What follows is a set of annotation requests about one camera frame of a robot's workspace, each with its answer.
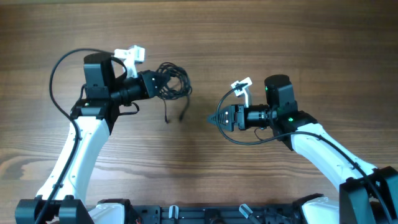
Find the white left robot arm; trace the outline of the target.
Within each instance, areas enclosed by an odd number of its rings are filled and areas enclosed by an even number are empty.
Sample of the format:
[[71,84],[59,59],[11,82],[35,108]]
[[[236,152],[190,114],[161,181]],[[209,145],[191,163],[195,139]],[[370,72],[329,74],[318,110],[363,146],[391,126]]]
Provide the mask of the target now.
[[170,81],[161,70],[137,72],[143,61],[140,51],[90,49],[83,59],[85,84],[67,113],[70,130],[49,178],[33,199],[22,199],[15,210],[17,223],[138,223],[129,200],[102,200],[94,209],[85,205],[88,183],[100,150],[114,124],[122,116],[121,106],[160,95]]

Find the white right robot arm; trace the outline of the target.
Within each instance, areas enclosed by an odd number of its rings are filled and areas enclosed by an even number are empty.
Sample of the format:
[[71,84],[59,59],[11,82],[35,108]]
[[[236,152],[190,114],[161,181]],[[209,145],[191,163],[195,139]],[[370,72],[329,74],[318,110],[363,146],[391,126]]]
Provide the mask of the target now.
[[256,215],[248,205],[240,214],[251,223],[397,223],[397,170],[378,168],[334,140],[310,114],[298,109],[287,75],[264,80],[267,103],[253,105],[250,78],[231,84],[230,93],[244,97],[243,104],[218,105],[207,121],[235,144],[243,142],[226,132],[271,128],[273,136],[256,145],[278,140],[310,161],[337,189],[338,200],[311,194],[291,204],[268,205]]

